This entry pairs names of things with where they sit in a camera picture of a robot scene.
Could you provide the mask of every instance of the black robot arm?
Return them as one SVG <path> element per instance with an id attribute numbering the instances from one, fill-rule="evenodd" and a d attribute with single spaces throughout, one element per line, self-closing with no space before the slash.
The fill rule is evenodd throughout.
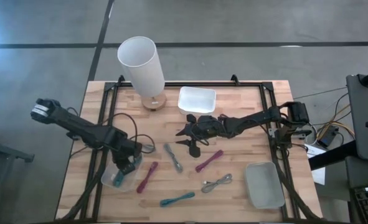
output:
<path id="1" fill-rule="evenodd" d="M 113 126 L 93 124 L 83 118 L 69 113 L 56 100 L 38 99 L 31 111 L 32 119 L 44 124 L 57 124 L 69 132 L 72 138 L 80 136 L 83 142 L 93 149 L 108 148 L 113 162 L 123 174 L 135 170 L 135 165 L 129 157 L 141 156 L 141 143 L 127 139 L 127 133 Z"/>
<path id="2" fill-rule="evenodd" d="M 287 118 L 283 118 L 280 110 L 288 109 Z M 277 146 L 291 147 L 291 135 L 296 133 L 297 128 L 301 128 L 309 123 L 307 109 L 304 103 L 287 102 L 281 106 L 272 106 L 265 111 L 257 112 L 243 118 L 229 118 L 222 114 L 217 119 L 212 116 L 200 116 L 196 120 L 195 116 L 187 115 L 188 124 L 176 134 L 176 136 L 189 136 L 191 140 L 178 141 L 178 144 L 189 146 L 189 153 L 193 157 L 201 155 L 200 148 L 196 146 L 196 141 L 209 145 L 207 139 L 217 136 L 223 138 L 233 138 L 242 134 L 244 130 L 260 126 L 270 122 L 283 124 L 283 127 L 274 132 L 274 140 Z"/>

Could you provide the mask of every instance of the plastic bin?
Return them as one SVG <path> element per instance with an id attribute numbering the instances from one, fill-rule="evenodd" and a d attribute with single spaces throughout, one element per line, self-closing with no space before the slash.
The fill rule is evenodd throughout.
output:
<path id="1" fill-rule="evenodd" d="M 101 182 L 103 185 L 119 190 L 121 192 L 133 190 L 134 183 L 137 179 L 138 171 L 140 170 L 141 166 L 142 161 L 137 163 L 135 165 L 135 170 L 133 172 L 130 172 L 129 174 L 126 174 L 120 186 L 116 187 L 113 181 L 115 180 L 115 177 L 119 172 L 119 169 L 117 168 L 116 164 L 113 163 L 113 161 L 109 161 L 109 164 L 102 175 Z"/>
<path id="2" fill-rule="evenodd" d="M 274 163 L 249 164 L 245 170 L 245 179 L 248 195 L 254 207 L 278 208 L 285 204 L 281 182 Z"/>
<path id="3" fill-rule="evenodd" d="M 210 115 L 215 109 L 215 91 L 183 86 L 179 91 L 178 108 L 182 114 Z"/>

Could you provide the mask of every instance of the lamp shade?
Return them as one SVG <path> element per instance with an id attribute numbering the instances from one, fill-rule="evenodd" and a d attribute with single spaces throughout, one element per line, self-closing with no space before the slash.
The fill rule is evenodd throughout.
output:
<path id="1" fill-rule="evenodd" d="M 147 37 L 132 37 L 117 50 L 117 58 L 135 91 L 142 97 L 154 97 L 164 89 L 158 51 Z"/>

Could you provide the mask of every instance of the wooden table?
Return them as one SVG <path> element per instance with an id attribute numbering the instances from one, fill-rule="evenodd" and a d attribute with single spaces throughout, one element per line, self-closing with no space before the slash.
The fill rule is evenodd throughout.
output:
<path id="1" fill-rule="evenodd" d="M 288 81 L 272 81 L 278 105 L 293 101 Z M 89 82 L 85 94 L 81 117 L 93 123 L 97 122 L 105 82 Z M 227 116 L 242 117 L 262 110 L 260 92 L 252 87 L 213 87 L 217 92 L 214 116 L 223 113 Z M 188 153 L 188 147 L 175 144 L 185 136 L 175 136 L 186 124 L 186 117 L 177 107 L 178 87 L 166 87 L 166 107 L 160 111 L 145 110 L 140 97 L 132 88 L 119 88 L 115 113 L 132 115 L 138 125 L 138 133 L 150 135 L 156 142 L 157 151 L 144 155 L 142 168 L 138 171 L 135 188 L 146 176 L 153 161 L 159 162 L 157 171 L 151 176 L 142 194 L 135 190 L 122 193 L 116 189 L 103 187 L 99 222 L 258 222 L 280 221 L 279 209 L 258 210 L 248 199 L 244 183 L 244 170 L 247 164 L 271 161 L 266 134 L 259 127 L 248 129 L 233 139 L 212 138 L 210 146 L 201 147 L 202 155 L 195 159 Z M 117 116 L 113 125 L 134 135 L 134 127 L 128 118 Z M 138 141 L 148 143 L 146 138 Z M 184 171 L 178 174 L 171 158 L 164 151 L 163 144 L 168 142 Z M 73 145 L 72 152 L 83 147 L 82 142 Z M 201 173 L 195 172 L 195 166 L 204 162 L 218 149 L 224 150 L 224 156 L 212 162 Z M 84 190 L 87 178 L 88 162 L 91 150 L 83 151 L 71 158 L 57 210 L 57 218 L 65 215 Z M 304 202 L 318 216 L 322 216 L 318 197 L 304 149 L 290 149 L 290 166 L 295 188 Z M 220 185 L 211 193 L 201 192 L 205 180 L 216 181 L 225 174 L 233 175 L 231 184 Z M 165 198 L 174 198 L 194 191 L 196 196 L 182 200 L 174 205 L 161 208 L 159 202 Z M 286 204 L 291 214 L 288 194 Z M 88 215 L 91 215 L 90 199 Z"/>

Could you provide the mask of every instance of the gray floor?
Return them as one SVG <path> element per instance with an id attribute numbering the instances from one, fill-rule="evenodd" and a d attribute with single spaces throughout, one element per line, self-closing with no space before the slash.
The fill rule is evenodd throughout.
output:
<path id="1" fill-rule="evenodd" d="M 0 1 L 0 44 L 96 43 L 107 0 Z M 105 42 L 368 41 L 368 0 L 116 0 Z M 0 223 L 53 219 L 72 142 L 30 119 L 35 100 L 80 108 L 94 49 L 0 49 L 0 142 L 34 153 L 16 161 L 0 197 Z M 345 86 L 368 73 L 368 47 L 159 49 L 167 80 L 289 80 L 294 97 Z M 103 49 L 95 80 L 123 72 Z M 327 121 L 345 90 L 299 98 L 313 123 Z M 351 126 L 351 117 L 344 120 Z M 318 186 L 324 216 L 348 221 L 346 202 Z"/>

